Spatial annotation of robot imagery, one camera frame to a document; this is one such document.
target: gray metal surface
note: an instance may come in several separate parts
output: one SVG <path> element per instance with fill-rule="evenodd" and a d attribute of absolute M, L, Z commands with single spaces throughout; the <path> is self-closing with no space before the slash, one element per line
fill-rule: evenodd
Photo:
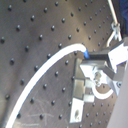
<path fill-rule="evenodd" d="M 25 85 L 47 58 L 61 47 L 78 42 L 89 51 L 98 51 L 111 34 L 112 17 L 106 0 L 1 0 L 0 16 L 0 128 L 5 127 Z M 107 126 L 115 95 L 85 103 L 82 122 L 69 124 L 77 57 L 83 59 L 83 54 L 64 57 L 42 77 L 25 101 L 14 128 Z M 103 85 L 99 91 L 108 89 Z"/>

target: white cable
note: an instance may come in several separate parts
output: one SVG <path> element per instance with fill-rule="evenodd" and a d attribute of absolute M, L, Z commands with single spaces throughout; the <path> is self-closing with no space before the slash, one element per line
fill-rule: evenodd
<path fill-rule="evenodd" d="M 109 96 L 112 95 L 113 90 L 110 89 L 107 93 L 101 94 L 101 93 L 99 93 L 99 92 L 96 90 L 96 86 L 93 86 L 93 87 L 92 87 L 92 92 L 93 92 L 93 94 L 95 95 L 96 98 L 98 98 L 98 99 L 100 99 L 100 100 L 104 100 L 104 99 L 107 99 Z"/>
<path fill-rule="evenodd" d="M 109 3 L 109 7 L 110 7 L 110 10 L 112 13 L 113 20 L 114 20 L 115 24 L 118 24 L 116 13 L 115 13 L 115 10 L 114 10 L 113 4 L 112 4 L 112 0 L 108 0 L 108 3 Z"/>
<path fill-rule="evenodd" d="M 81 51 L 81 52 L 86 52 L 86 48 L 82 44 L 73 44 L 70 46 L 67 46 L 63 48 L 62 50 L 58 51 L 55 55 L 53 55 L 48 61 L 46 61 L 40 69 L 35 73 L 35 75 L 30 79 L 28 84 L 26 85 L 25 89 L 21 93 L 19 99 L 16 102 L 16 105 L 13 108 L 13 111 L 11 113 L 11 116 L 9 117 L 9 120 L 7 122 L 6 128 L 12 128 L 13 124 L 15 122 L 15 119 L 24 103 L 26 100 L 27 96 L 33 89 L 33 87 L 36 85 L 36 83 L 39 81 L 39 79 L 46 73 L 46 71 L 54 65 L 58 60 L 60 60 L 62 57 L 65 55 L 68 55 L 71 52 L 74 51 Z"/>
<path fill-rule="evenodd" d="M 111 36 L 109 37 L 109 39 L 107 41 L 107 45 L 106 45 L 107 47 L 109 47 L 110 42 L 112 41 L 112 39 L 114 38 L 114 36 L 115 36 L 115 31 L 113 31 L 112 34 L 111 34 Z"/>

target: metal plate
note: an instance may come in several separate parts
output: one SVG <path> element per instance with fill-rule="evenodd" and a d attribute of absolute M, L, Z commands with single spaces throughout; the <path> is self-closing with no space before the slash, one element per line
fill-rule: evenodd
<path fill-rule="evenodd" d="M 112 17 L 105 0 L 1 0 L 0 12 L 0 38 L 5 39 L 0 43 L 0 127 L 4 128 L 25 85 L 47 57 L 60 47 L 78 42 L 89 51 L 98 51 L 111 34 Z M 50 68 L 28 96 L 13 128 L 107 126 L 115 95 L 104 101 L 96 99 L 95 104 L 86 103 L 83 121 L 69 124 L 71 78 L 77 57 L 83 59 L 83 54 L 72 53 Z M 107 90 L 107 86 L 100 88 L 101 92 Z"/>

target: metal bracket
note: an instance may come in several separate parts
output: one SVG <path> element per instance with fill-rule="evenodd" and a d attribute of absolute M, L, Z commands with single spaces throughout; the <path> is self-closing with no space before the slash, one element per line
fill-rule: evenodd
<path fill-rule="evenodd" d="M 87 81 L 80 68 L 82 63 L 81 59 L 76 59 L 75 63 L 75 79 L 73 83 L 73 94 L 72 94 L 72 106 L 70 114 L 70 123 L 77 123 L 82 121 L 84 103 L 94 102 L 94 95 L 86 95 L 85 89 L 91 88 L 89 85 L 86 86 Z"/>

